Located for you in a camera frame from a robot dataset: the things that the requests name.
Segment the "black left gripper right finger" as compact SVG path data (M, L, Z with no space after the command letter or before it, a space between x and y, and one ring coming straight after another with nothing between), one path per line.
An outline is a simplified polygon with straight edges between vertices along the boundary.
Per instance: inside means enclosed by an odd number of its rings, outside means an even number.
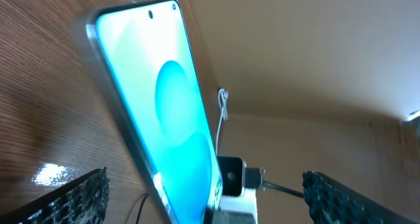
M317 224L413 223L320 172L304 172L303 188L309 215Z

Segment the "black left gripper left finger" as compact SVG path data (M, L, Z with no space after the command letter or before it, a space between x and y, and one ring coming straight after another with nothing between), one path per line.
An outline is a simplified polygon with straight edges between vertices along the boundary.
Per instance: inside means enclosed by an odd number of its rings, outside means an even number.
M77 179L1 216L2 223L101 224L110 199L106 168Z

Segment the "cyan screen smartphone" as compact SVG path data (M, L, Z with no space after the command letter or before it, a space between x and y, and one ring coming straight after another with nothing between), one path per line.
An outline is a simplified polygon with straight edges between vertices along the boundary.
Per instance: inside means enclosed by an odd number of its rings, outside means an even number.
M73 35L164 222L203 223L222 177L179 2L99 7Z

